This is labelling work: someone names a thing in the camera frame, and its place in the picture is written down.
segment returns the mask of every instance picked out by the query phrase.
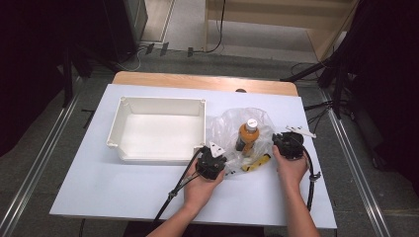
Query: black cable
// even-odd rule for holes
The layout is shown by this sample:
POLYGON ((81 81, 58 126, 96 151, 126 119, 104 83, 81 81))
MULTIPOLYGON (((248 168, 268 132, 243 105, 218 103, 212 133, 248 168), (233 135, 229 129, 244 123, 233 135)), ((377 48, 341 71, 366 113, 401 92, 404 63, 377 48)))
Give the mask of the black cable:
POLYGON ((313 196, 314 196, 314 183, 316 180, 318 180, 321 177, 321 174, 320 172, 318 172, 316 175, 314 175, 313 163, 311 161, 311 157, 307 149, 305 149, 305 147, 301 144, 301 142, 299 142, 292 136, 290 136, 290 138, 301 146, 302 150, 305 152, 305 155, 307 156, 308 166, 309 166, 308 171, 310 172, 310 176, 309 176, 310 185, 308 187, 307 209, 308 211, 311 211, 311 204, 313 202, 313 196))
POLYGON ((317 130, 317 126, 318 126, 318 124, 319 124, 319 122, 320 122, 320 120, 321 120, 321 118, 328 112, 330 110, 330 108, 326 108, 326 109, 324 109, 324 111, 320 114, 320 116, 318 117, 318 119, 317 119, 317 123, 315 124, 315 126, 314 126, 314 130, 313 130, 313 133, 315 134, 315 131, 317 130))
POLYGON ((81 220, 80 230, 79 230, 79 237, 82 237, 83 236, 84 222, 86 222, 86 219, 82 219, 81 220))
POLYGON ((206 51, 206 53, 214 52, 219 47, 222 41, 222 23, 224 21, 224 12, 225 12, 225 0, 222 3, 222 12, 221 12, 221 22, 219 23, 219 41, 215 48, 210 51, 206 51))
POLYGON ((188 166, 186 167, 183 175, 181 176, 181 179, 179 180, 179 182, 176 184, 175 188, 169 193, 166 201, 164 202, 163 206, 161 206, 160 210, 158 211, 156 217, 154 218, 153 222, 151 222, 149 229, 147 231, 147 234, 150 233, 151 231, 154 230, 155 225, 157 223, 157 221, 160 219, 161 214, 163 214, 163 211, 166 209, 166 207, 169 205, 170 201, 178 194, 178 191, 180 191, 185 185, 187 185, 189 182, 191 182, 193 179, 195 179, 196 177, 198 177, 199 175, 197 175, 196 177, 190 179, 189 181, 187 181, 185 184, 182 184, 182 182, 184 181, 184 179, 186 178, 185 175, 188 172, 189 168, 192 166, 192 163, 194 163, 195 159, 197 158, 198 154, 200 154, 200 152, 204 149, 200 148, 192 157, 191 161, 189 162, 188 166))

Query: white plastic bin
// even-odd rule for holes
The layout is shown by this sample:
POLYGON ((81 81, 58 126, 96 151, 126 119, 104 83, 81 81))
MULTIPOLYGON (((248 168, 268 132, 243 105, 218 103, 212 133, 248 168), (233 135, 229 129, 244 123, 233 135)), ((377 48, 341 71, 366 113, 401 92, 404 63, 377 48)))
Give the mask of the white plastic bin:
POLYGON ((206 100, 122 97, 107 145, 124 161, 185 165, 206 144, 206 100))

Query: forearm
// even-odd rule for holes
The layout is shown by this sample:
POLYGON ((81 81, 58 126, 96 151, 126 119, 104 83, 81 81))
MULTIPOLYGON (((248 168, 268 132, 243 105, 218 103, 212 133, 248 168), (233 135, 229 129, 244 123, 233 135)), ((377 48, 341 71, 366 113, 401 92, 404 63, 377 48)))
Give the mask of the forearm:
POLYGON ((290 236, 320 236, 302 199, 299 188, 285 187, 288 231, 290 236))
POLYGON ((147 236, 182 236, 189 223, 191 223, 191 221, 193 221, 197 215, 197 211, 190 210, 183 206, 174 215, 172 215, 172 217, 163 222, 159 227, 157 227, 147 236))

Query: plastic bag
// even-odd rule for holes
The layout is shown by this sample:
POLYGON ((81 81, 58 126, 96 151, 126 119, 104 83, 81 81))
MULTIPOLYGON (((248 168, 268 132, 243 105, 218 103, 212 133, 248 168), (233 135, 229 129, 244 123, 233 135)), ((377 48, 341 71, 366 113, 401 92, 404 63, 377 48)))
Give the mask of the plastic bag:
POLYGON ((272 134, 274 124, 268 114, 256 108, 237 108, 225 111, 220 117, 207 118, 207 143, 212 141, 225 150, 223 156, 227 158, 225 174, 243 174, 243 165, 249 165, 259 160, 265 154, 272 156, 272 134), (235 149, 240 126, 249 119, 258 122, 259 137, 253 145, 249 156, 244 156, 235 149))

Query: human hand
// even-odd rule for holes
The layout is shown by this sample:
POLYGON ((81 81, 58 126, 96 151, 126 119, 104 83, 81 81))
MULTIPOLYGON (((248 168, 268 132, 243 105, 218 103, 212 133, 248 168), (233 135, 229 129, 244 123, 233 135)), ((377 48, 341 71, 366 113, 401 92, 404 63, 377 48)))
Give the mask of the human hand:
MULTIPOLYGON (((196 174, 196 165, 198 160, 196 159, 194 163, 189 168, 186 177, 190 177, 196 174)), ((193 179, 184 187, 184 205, 183 208, 188 211, 198 214, 200 210, 207 204, 210 200, 213 190, 215 187, 222 182, 225 172, 222 170, 216 180, 207 180, 202 176, 198 176, 193 179)))
POLYGON ((303 152, 301 159, 291 161, 281 155, 276 145, 272 147, 272 151, 278 161, 277 171, 283 184, 287 188, 299 189, 299 183, 308 169, 305 152, 303 152))

